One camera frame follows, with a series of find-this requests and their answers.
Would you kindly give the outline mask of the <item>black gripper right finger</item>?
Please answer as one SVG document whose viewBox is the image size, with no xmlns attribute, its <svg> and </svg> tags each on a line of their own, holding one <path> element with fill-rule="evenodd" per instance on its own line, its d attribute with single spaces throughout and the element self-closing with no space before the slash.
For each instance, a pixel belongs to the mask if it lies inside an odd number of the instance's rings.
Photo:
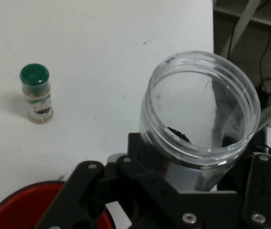
<svg viewBox="0 0 271 229">
<path fill-rule="evenodd" d="M 242 198 L 240 229 L 271 229 L 271 156 L 256 137 L 221 179 L 221 190 Z"/>
</svg>

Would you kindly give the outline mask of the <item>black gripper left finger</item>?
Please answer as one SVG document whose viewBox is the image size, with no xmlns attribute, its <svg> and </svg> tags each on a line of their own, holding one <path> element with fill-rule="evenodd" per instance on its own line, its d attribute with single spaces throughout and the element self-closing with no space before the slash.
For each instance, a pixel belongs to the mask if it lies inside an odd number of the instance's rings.
<svg viewBox="0 0 271 229">
<path fill-rule="evenodd" d="M 106 165 L 81 162 L 37 223 L 38 229 L 95 229 L 107 203 L 120 204 L 133 229 L 202 229 L 201 213 L 186 196 L 137 159 L 140 134 L 128 136 L 128 152 Z"/>
</svg>

